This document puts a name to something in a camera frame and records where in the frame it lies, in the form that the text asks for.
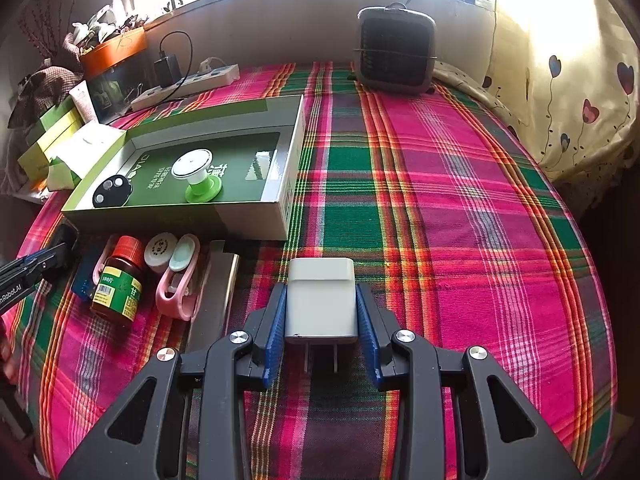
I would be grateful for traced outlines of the black round disc gadget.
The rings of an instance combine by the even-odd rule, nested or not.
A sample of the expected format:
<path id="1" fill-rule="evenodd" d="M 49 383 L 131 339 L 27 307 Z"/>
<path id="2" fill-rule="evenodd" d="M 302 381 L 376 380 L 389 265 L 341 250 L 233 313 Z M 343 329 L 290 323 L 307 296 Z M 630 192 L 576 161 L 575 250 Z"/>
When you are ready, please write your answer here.
<path id="1" fill-rule="evenodd" d="M 131 193 L 131 182 L 120 174 L 114 174 L 96 187 L 92 204 L 94 208 L 121 207 L 126 205 Z"/>

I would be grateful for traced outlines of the white power strip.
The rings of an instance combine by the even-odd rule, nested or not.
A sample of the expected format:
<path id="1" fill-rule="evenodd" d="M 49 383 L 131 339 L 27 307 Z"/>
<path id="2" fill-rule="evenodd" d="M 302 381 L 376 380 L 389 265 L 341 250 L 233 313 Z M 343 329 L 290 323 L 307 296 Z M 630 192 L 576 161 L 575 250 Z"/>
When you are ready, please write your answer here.
<path id="1" fill-rule="evenodd" d="M 170 87 L 162 88 L 156 86 L 145 90 L 137 99 L 131 102 L 130 107 L 136 112 L 172 99 L 181 99 L 194 93 L 225 87 L 239 78 L 240 69 L 238 64 L 216 67 L 208 73 L 189 75 L 185 81 L 180 80 Z"/>

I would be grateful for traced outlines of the pink clip small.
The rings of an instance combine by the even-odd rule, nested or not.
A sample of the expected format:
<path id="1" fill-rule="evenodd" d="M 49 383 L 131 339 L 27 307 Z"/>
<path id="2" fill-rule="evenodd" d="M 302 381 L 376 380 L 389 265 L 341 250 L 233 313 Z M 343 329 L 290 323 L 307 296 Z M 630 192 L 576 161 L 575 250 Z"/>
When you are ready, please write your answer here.
<path id="1" fill-rule="evenodd" d="M 92 271 L 92 281 L 94 286 L 99 284 L 100 276 L 104 269 L 106 260 L 111 257 L 113 249 L 115 248 L 115 245 L 117 244 L 118 240 L 119 240 L 118 234 L 113 234 L 108 238 L 101 252 L 101 255 L 99 256 L 98 261 L 94 265 L 94 268 Z"/>

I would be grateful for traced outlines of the blue usb dongle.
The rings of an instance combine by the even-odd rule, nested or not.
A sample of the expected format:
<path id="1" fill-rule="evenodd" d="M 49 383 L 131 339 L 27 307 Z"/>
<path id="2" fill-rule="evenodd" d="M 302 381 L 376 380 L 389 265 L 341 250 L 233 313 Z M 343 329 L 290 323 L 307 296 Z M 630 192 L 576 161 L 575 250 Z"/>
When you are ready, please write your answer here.
<path id="1" fill-rule="evenodd" d="M 96 252 L 86 252 L 79 260 L 79 264 L 70 290 L 83 302 L 90 302 L 96 284 L 93 281 L 93 271 L 99 262 L 100 255 Z"/>

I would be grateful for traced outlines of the green cardboard tray box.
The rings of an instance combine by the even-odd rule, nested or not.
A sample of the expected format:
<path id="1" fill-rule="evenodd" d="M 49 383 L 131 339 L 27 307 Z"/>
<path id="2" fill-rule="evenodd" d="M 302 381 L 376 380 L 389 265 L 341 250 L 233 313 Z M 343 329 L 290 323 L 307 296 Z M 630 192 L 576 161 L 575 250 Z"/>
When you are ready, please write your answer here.
<path id="1" fill-rule="evenodd" d="M 286 240 L 305 128 L 303 96 L 83 128 L 60 156 L 81 177 L 62 213 L 86 233 Z"/>

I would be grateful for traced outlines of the light green paper bag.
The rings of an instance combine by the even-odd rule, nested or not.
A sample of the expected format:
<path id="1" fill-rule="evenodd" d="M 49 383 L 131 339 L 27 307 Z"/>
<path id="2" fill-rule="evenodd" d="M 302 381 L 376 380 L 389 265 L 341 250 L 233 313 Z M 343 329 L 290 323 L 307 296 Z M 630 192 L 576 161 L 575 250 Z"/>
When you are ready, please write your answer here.
<path id="1" fill-rule="evenodd" d="M 47 188 L 50 192 L 73 190 L 81 181 L 81 177 L 75 174 L 59 157 L 50 160 L 47 176 Z"/>

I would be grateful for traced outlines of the brown fabric bow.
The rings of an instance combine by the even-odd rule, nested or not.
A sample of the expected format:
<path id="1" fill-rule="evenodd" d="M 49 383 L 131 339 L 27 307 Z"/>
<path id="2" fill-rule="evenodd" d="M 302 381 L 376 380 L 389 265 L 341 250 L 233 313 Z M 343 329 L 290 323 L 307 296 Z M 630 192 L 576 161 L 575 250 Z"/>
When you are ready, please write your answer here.
<path id="1" fill-rule="evenodd" d="M 50 108 L 58 106 L 84 76 L 62 66 L 49 66 L 26 79 L 8 121 L 9 129 L 31 126 Z"/>

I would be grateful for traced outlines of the white power adapter plug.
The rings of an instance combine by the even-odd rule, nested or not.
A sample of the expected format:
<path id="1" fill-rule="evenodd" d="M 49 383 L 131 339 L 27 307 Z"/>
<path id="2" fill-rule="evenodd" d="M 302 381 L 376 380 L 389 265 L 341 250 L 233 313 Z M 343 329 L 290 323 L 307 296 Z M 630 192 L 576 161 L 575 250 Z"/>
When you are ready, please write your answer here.
<path id="1" fill-rule="evenodd" d="M 349 258 L 294 258 L 288 263 L 284 339 L 305 347 L 337 347 L 358 339 L 355 265 Z"/>

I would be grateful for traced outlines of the white round small container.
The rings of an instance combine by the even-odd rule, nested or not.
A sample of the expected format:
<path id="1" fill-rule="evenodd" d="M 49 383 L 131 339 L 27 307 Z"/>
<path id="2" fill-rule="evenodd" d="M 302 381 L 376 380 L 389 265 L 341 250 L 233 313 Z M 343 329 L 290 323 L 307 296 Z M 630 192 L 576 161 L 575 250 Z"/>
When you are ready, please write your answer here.
<path id="1" fill-rule="evenodd" d="M 144 248 L 144 263 L 156 274 L 163 274 L 168 268 L 169 260 L 175 251 L 177 237 L 163 232 L 153 236 Z"/>

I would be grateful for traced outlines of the black rectangular device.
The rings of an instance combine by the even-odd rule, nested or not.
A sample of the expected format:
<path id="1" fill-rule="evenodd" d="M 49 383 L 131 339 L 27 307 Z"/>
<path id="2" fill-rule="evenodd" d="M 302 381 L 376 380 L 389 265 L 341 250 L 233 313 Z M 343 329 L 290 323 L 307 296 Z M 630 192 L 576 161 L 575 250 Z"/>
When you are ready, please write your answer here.
<path id="1" fill-rule="evenodd" d="M 79 232 L 66 221 L 62 221 L 55 228 L 47 244 L 48 249 L 54 250 L 54 259 L 50 269 L 43 274 L 45 281 L 55 284 L 70 270 L 75 260 L 78 240 Z"/>

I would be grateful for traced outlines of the heart pattern curtain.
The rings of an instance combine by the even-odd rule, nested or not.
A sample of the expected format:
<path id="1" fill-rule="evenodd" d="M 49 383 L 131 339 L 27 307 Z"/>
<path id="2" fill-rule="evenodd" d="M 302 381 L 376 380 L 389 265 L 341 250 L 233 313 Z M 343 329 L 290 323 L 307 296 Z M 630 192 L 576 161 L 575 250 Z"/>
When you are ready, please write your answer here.
<path id="1" fill-rule="evenodd" d="M 639 145 L 639 49 L 608 0 L 487 0 L 483 75 L 460 66 L 440 81 L 474 96 L 511 127 L 555 184 L 603 184 Z"/>

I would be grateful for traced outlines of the white paper sheet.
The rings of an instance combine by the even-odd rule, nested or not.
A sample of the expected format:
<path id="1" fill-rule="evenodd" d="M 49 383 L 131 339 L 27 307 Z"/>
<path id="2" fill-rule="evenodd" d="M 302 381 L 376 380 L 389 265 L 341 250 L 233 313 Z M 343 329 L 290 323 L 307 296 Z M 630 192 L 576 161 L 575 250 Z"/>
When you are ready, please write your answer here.
<path id="1" fill-rule="evenodd" d="M 124 136 L 125 130 L 88 122 L 53 149 L 49 176 L 66 172 L 70 177 L 84 178 L 107 150 Z"/>

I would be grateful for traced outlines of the brown bottle red cap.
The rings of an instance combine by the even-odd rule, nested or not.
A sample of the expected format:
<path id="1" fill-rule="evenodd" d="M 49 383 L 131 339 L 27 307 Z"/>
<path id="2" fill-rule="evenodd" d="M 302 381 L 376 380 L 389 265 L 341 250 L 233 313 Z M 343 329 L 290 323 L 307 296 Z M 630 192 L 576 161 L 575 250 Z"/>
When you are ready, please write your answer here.
<path id="1" fill-rule="evenodd" d="M 119 237 L 92 296 L 91 311 L 99 318 L 120 326 L 132 325 L 142 294 L 143 252 L 137 238 Z"/>

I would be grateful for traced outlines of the yellow green boxes stack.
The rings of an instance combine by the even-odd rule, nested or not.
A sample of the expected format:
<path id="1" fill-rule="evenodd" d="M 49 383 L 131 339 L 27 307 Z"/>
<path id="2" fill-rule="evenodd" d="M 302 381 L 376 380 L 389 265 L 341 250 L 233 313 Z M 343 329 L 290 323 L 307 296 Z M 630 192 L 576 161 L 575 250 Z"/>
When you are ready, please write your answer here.
<path id="1" fill-rule="evenodd" d="M 44 180 L 54 148 L 73 136 L 84 121 L 71 96 L 47 110 L 29 129 L 28 149 L 17 161 L 30 183 Z"/>

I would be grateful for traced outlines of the pink clip mint button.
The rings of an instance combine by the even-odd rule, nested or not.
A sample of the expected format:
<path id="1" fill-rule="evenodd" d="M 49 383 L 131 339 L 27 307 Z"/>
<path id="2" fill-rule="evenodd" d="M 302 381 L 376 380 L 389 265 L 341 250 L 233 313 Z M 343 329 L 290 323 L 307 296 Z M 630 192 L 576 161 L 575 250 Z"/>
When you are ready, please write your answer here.
<path id="1" fill-rule="evenodd" d="M 190 284 L 200 250 L 196 236 L 186 234 L 178 239 L 156 288 L 155 304 L 160 314 L 181 321 L 190 321 L 194 315 L 195 295 L 190 292 Z"/>

